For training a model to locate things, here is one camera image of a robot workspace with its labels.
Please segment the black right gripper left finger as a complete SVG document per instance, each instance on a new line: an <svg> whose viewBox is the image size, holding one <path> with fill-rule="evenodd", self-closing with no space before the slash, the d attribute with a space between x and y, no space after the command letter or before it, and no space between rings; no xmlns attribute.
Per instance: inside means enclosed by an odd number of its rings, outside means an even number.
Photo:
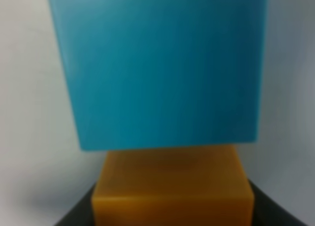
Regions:
<svg viewBox="0 0 315 226"><path fill-rule="evenodd" d="M92 208L92 195L95 184L88 190L82 199L59 220L56 226L94 226L94 215Z"/></svg>

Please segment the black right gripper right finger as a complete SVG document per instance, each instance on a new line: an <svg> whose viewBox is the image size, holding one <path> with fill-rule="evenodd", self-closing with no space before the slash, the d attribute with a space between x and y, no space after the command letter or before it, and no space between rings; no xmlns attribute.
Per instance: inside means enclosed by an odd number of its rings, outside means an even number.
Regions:
<svg viewBox="0 0 315 226"><path fill-rule="evenodd" d="M305 226L304 222L274 202L251 180L249 183L254 193L252 226Z"/></svg>

